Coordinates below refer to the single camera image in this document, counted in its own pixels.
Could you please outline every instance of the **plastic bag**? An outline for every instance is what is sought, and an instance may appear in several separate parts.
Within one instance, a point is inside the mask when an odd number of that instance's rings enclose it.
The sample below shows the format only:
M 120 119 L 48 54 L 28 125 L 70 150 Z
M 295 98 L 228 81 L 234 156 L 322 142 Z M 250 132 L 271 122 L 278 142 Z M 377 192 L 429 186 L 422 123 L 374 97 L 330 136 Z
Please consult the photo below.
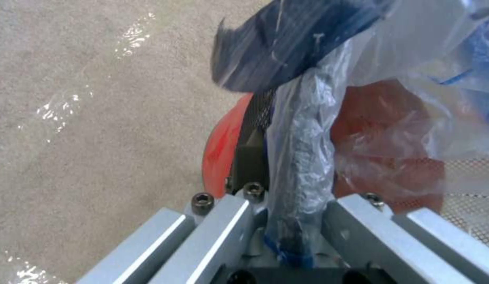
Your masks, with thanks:
M 462 99 L 466 92 L 435 83 L 416 70 L 450 54 L 489 17 L 489 7 L 479 9 L 477 1 L 462 0 L 402 1 L 396 6 L 371 0 L 345 4 L 362 5 L 367 12 L 374 7 L 373 13 L 385 20 L 345 41 L 315 64 L 302 66 L 300 76 L 298 69 L 284 60 L 268 66 L 266 60 L 275 61 L 278 48 L 276 34 L 266 32 L 271 28 L 265 26 L 268 21 L 255 19 L 257 29 L 234 37 L 239 45 L 230 46 L 229 52 L 219 37 L 228 31 L 220 30 L 215 40 L 213 75 L 221 86 L 260 91 L 282 84 L 277 89 L 273 121 L 266 137 L 271 176 L 266 243 L 294 265 L 312 264 L 310 245 L 332 192 L 381 193 L 387 201 L 397 203 L 399 211 L 407 207 L 400 203 L 423 199 L 439 211 L 439 196 L 446 189 L 443 161 L 489 154 L 489 125 L 455 111 L 470 106 Z M 281 7 L 286 6 L 282 6 L 283 1 L 271 5 L 279 5 L 274 15 L 276 25 L 280 25 Z M 291 16 L 290 20 L 295 22 L 297 18 L 300 16 Z M 309 34 L 316 38 L 310 21 L 302 20 L 307 22 L 298 22 L 298 29 L 279 39 L 293 39 L 291 45 L 297 46 Z M 341 27 L 348 28 L 352 23 L 344 22 Z M 362 30 L 349 29 L 344 39 Z M 254 57 L 255 53 L 246 51 L 255 46 L 257 35 L 266 36 L 266 40 L 261 38 L 266 49 Z M 292 47 L 284 52 L 287 56 L 282 58 L 295 59 L 298 50 Z M 231 60 L 218 54 L 226 54 Z M 258 63 L 249 68 L 253 60 Z M 256 68 L 259 62 L 265 62 L 266 68 Z M 284 80 L 276 79 L 277 74 L 284 75 L 281 71 L 290 68 L 296 71 L 286 72 Z M 347 91 L 348 86 L 363 87 Z M 343 122 L 331 129 L 345 93 L 349 107 L 341 113 L 339 120 Z M 353 118 L 364 127 L 352 128 Z M 336 151 L 329 139 L 331 130 Z M 333 191 L 334 168 L 338 176 Z

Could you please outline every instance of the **hex socket bolt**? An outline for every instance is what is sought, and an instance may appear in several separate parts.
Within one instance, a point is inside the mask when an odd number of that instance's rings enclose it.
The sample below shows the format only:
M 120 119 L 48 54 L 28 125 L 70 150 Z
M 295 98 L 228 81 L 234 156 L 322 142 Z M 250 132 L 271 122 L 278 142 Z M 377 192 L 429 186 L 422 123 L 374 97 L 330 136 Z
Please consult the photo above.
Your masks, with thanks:
M 207 192 L 200 192 L 192 197 L 192 212 L 199 216 L 207 215 L 214 207 L 214 197 Z
M 243 187 L 243 196 L 251 203 L 260 203 L 264 200 L 266 190 L 259 182 L 248 182 Z
M 372 192 L 364 193 L 363 197 L 367 199 L 367 201 L 369 201 L 369 203 L 371 203 L 371 205 L 376 207 L 377 209 L 381 210 L 383 206 L 385 206 L 385 201 L 383 201 L 381 196 L 375 193 Z

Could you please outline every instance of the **dark blue fabric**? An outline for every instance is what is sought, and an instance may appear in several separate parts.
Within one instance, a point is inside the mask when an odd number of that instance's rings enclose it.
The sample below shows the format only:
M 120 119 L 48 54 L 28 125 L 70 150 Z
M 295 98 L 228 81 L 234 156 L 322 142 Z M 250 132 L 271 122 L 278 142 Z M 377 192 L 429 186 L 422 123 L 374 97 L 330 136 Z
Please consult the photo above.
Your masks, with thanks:
M 220 26 L 212 79 L 236 92 L 276 88 L 370 27 L 392 2 L 274 0 L 236 30 Z

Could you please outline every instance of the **beige carpet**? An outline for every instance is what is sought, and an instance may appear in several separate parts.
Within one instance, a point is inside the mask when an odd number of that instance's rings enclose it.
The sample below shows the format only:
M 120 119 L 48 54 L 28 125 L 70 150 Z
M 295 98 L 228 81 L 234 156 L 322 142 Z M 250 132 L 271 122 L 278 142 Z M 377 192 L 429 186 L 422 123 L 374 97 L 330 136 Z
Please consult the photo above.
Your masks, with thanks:
M 0 283 L 19 261 L 74 282 L 202 190 L 238 98 L 210 80 L 213 35 L 264 3 L 0 1 Z

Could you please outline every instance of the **wrapped object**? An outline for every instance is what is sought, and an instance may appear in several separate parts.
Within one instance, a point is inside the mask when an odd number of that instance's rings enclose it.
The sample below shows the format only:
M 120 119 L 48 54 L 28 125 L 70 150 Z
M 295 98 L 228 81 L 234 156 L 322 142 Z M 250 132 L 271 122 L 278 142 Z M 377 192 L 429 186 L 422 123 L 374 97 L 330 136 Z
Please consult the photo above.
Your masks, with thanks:
M 428 66 L 466 44 L 470 34 L 486 36 L 477 28 L 489 27 L 489 6 L 462 0 L 324 1 L 323 7 L 337 3 L 332 7 L 353 11 L 342 13 L 347 18 L 334 28 L 319 17 L 335 14 L 311 2 L 290 11 L 295 1 L 274 1 L 239 29 L 220 28 L 212 57 L 213 79 L 225 88 L 277 88 L 266 136 L 266 243 L 290 264 L 308 267 L 333 193 L 377 192 L 398 211 L 407 208 L 401 202 L 423 198 L 440 211 L 447 186 L 443 162 L 489 155 L 489 124 L 464 113 L 477 113 L 467 92 L 439 84 L 432 79 L 439 72 Z M 320 28 L 325 35 L 336 33 L 328 37 L 334 45 L 321 45 Z M 345 94 L 346 107 L 332 128 Z

